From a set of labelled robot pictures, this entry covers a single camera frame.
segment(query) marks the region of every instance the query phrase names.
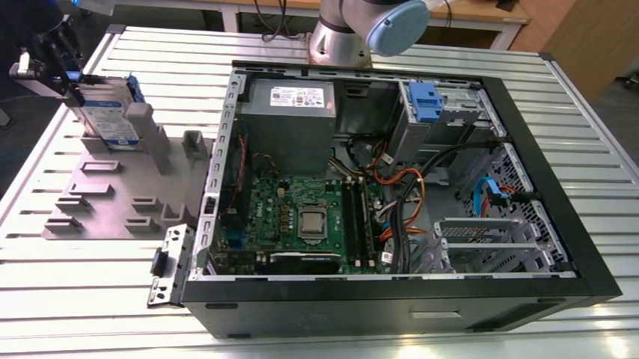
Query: wooden desk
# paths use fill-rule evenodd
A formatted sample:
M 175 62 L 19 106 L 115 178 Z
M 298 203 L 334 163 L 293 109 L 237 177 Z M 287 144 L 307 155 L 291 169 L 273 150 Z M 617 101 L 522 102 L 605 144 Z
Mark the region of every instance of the wooden desk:
M 253 0 L 219 0 L 227 4 L 246 4 L 254 6 Z M 322 0 L 289 0 L 289 9 L 314 9 L 321 8 Z M 279 7 L 278 0 L 258 0 L 261 6 Z M 523 10 L 519 3 L 511 12 L 498 9 L 495 7 L 495 0 L 451 0 L 451 9 L 454 20 L 470 20 L 483 22 L 513 22 L 517 24 L 527 24 L 530 16 Z M 443 4 L 437 9 L 431 10 L 431 16 L 437 19 L 446 19 L 449 16 L 449 9 Z
M 154 7 L 178 7 L 185 9 L 215 10 L 222 12 L 225 30 L 239 32 L 241 13 L 255 13 L 254 0 L 117 0 L 118 4 Z M 318 17 L 322 0 L 289 0 L 287 15 Z M 281 14 L 278 0 L 258 0 L 263 13 Z M 453 28 L 469 28 L 498 32 L 490 46 L 494 50 L 507 50 L 519 29 L 530 22 L 530 16 L 519 4 L 507 12 L 495 7 L 495 0 L 451 0 Z M 431 11 L 430 26 L 445 27 L 447 24 L 446 4 Z

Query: power supply label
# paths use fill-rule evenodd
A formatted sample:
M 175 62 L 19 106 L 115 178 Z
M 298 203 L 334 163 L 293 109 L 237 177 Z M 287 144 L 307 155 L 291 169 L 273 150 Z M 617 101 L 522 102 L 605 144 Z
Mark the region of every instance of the power supply label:
M 83 109 L 91 126 L 114 148 L 131 147 L 141 142 L 134 125 L 123 117 L 125 106 L 119 101 L 90 100 Z
M 323 89 L 273 88 L 271 106 L 323 108 Z

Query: blue component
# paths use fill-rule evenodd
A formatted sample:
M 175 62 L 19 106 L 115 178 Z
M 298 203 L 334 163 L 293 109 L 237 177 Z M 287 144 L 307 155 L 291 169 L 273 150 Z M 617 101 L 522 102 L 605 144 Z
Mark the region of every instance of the blue component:
M 138 78 L 134 75 L 130 75 L 127 78 L 127 85 L 131 89 L 131 95 L 134 96 L 135 102 L 146 102 L 145 95 L 142 94 L 141 90 L 141 82 L 138 82 Z
M 434 84 L 409 83 L 409 99 L 415 109 L 418 122 L 435 122 L 443 110 L 443 98 Z
M 245 231 L 227 229 L 225 232 L 229 246 L 231 249 L 245 248 Z
M 418 42 L 427 29 L 429 7 L 423 0 L 410 0 L 379 17 L 367 36 L 367 45 L 382 56 L 395 56 Z
M 507 193 L 503 193 L 502 190 L 499 189 L 499 185 L 493 179 L 493 177 L 482 177 L 478 181 L 478 184 L 475 185 L 475 191 L 473 193 L 473 207 L 475 209 L 475 215 L 479 217 L 482 214 L 482 187 L 483 184 L 489 184 L 489 191 L 499 196 L 501 198 L 510 198 L 510 195 Z
M 81 82 L 82 80 L 82 71 L 67 71 L 67 77 L 74 82 Z

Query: desk leg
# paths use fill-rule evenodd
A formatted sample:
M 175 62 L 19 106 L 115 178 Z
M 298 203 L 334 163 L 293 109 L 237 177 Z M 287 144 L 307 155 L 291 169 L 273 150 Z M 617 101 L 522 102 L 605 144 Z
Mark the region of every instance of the desk leg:
M 493 45 L 490 45 L 491 50 L 507 50 L 515 37 L 518 36 L 519 29 L 522 25 L 519 24 L 505 24 L 502 31 L 499 32 Z
M 239 9 L 237 5 L 221 4 L 222 22 L 226 32 L 241 32 Z

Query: aluminum table surface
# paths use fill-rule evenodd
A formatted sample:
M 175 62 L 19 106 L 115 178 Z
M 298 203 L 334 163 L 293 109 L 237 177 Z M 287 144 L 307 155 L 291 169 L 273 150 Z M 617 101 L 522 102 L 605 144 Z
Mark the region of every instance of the aluminum table surface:
M 231 61 L 306 63 L 305 42 L 259 35 L 129 27 L 107 34 L 91 73 L 133 71 L 169 135 L 214 138 Z M 215 340 L 187 310 L 146 308 L 155 241 L 47 241 L 40 233 L 85 150 L 60 107 L 0 202 L 0 354 L 210 358 L 639 356 L 638 168 L 566 75 L 537 54 L 415 46 L 381 69 L 503 78 L 623 296 L 510 333 Z

